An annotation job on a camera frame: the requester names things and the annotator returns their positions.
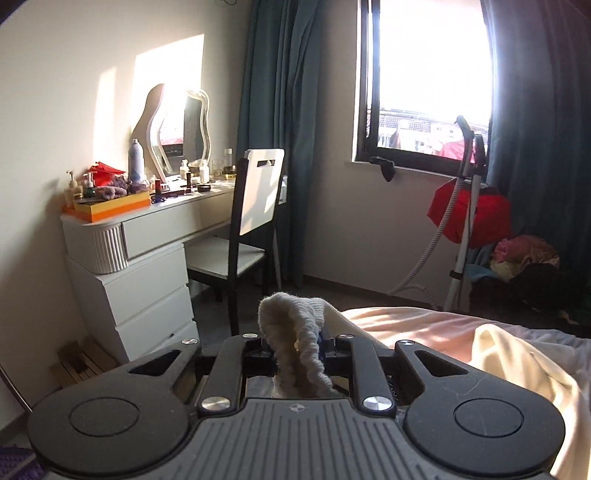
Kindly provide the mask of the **orange box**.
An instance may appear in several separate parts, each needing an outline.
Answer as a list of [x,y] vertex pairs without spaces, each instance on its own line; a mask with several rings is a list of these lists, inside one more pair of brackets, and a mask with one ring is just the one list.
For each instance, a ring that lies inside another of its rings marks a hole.
[[62,213],[88,223],[96,223],[131,211],[147,208],[151,205],[150,194],[141,192],[98,203],[76,203],[73,207],[65,206]]

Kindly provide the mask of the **teal left curtain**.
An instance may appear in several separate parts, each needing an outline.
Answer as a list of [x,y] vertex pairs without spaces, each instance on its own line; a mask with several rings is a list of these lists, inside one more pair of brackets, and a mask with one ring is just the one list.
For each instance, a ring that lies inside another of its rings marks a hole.
[[238,151],[280,148],[287,212],[280,216],[281,272],[304,280],[304,242],[317,130],[322,1],[254,1],[238,117]]

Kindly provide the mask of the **wooden crate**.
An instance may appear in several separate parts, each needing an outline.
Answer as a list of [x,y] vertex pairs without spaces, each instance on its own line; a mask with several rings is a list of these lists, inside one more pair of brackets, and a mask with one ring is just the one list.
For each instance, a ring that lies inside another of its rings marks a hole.
[[50,372],[61,388],[95,378],[120,365],[92,337],[84,338],[82,343],[65,344],[57,356],[58,361],[50,367]]

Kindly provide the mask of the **white black chair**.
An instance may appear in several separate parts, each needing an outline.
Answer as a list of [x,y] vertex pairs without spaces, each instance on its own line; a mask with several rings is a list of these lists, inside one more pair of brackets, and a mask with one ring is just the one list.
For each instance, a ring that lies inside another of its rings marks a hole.
[[211,236],[185,248],[188,278],[228,297],[230,334],[239,333],[238,283],[262,270],[262,294],[273,279],[273,237],[283,178],[283,149],[249,149],[236,163],[228,238]]

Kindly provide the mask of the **wavy white mirror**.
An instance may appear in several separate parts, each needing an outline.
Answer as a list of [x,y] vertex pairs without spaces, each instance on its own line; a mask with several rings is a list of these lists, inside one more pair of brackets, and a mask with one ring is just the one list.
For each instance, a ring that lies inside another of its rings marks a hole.
[[158,84],[147,93],[130,135],[143,148],[144,180],[155,179],[174,189],[211,159],[208,128],[209,96]]

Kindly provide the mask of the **teal curtain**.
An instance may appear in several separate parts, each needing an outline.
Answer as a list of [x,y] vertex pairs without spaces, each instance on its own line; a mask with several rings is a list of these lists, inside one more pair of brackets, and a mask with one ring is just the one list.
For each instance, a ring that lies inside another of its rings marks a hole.
[[489,181],[513,229],[590,273],[590,4],[485,1],[494,67]]
[[287,212],[280,216],[281,272],[304,280],[304,242],[317,130],[322,1],[254,1],[238,117],[238,151],[280,148]]

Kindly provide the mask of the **dark framed window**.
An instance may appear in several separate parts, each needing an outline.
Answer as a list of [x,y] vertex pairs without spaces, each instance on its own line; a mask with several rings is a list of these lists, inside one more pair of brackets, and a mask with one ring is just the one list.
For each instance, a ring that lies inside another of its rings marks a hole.
[[356,158],[454,176],[457,120],[486,136],[493,66],[479,1],[360,1]]

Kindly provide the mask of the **teal right curtain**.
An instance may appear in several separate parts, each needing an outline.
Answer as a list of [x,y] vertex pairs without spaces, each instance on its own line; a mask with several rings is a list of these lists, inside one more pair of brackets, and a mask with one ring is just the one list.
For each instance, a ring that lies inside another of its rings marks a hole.
[[494,67],[489,181],[513,229],[590,273],[590,4],[485,1]]

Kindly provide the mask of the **pastel bed sheet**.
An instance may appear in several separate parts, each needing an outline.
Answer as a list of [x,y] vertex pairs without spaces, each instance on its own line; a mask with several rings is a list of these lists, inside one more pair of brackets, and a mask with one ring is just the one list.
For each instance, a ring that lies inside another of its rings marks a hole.
[[387,345],[401,339],[415,340],[464,363],[472,358],[476,329],[490,323],[532,344],[565,370],[590,368],[590,341],[556,329],[530,329],[416,307],[367,307],[342,315]]

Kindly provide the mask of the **pile of clothes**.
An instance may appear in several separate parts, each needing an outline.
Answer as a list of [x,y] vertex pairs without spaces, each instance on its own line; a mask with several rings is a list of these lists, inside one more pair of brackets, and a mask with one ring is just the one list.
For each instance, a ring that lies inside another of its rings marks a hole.
[[534,329],[590,335],[590,272],[564,266],[545,240],[519,235],[467,266],[473,316]]

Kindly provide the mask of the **silver spray can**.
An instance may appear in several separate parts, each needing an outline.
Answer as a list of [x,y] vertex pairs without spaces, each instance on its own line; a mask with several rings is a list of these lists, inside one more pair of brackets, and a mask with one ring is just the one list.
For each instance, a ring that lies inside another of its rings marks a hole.
[[143,148],[137,139],[133,139],[128,150],[128,179],[131,183],[140,183],[144,178]]

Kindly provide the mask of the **cream white trousers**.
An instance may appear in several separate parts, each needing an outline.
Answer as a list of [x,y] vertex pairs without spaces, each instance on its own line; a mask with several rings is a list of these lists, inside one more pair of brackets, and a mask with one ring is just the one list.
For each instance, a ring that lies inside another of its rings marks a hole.
[[[322,298],[276,293],[259,304],[259,329],[276,353],[277,398],[334,397],[331,376],[322,365],[320,335],[353,334],[378,347],[387,345],[346,319]],[[531,390],[560,411],[566,437],[552,466],[557,479],[590,476],[590,368],[565,370],[532,344],[490,323],[479,326],[466,364]]]

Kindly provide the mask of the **red bag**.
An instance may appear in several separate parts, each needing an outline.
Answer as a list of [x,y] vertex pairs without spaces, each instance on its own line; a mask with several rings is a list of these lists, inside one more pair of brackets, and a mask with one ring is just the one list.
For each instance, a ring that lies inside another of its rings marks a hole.
[[[443,220],[455,184],[456,180],[451,180],[439,187],[435,192],[427,216],[436,226],[440,226]],[[460,190],[457,202],[443,231],[443,235],[452,243],[460,244],[462,241],[470,194],[470,185]],[[471,249],[484,247],[511,236],[510,201],[501,195],[496,188],[482,187],[477,202],[469,247]]]

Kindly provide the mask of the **white dressing table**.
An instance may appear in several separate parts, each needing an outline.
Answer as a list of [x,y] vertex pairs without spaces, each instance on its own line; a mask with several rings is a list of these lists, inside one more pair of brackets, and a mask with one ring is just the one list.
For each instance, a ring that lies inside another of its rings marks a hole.
[[115,360],[197,337],[184,245],[228,225],[232,200],[233,184],[224,181],[95,223],[62,215],[82,319]]

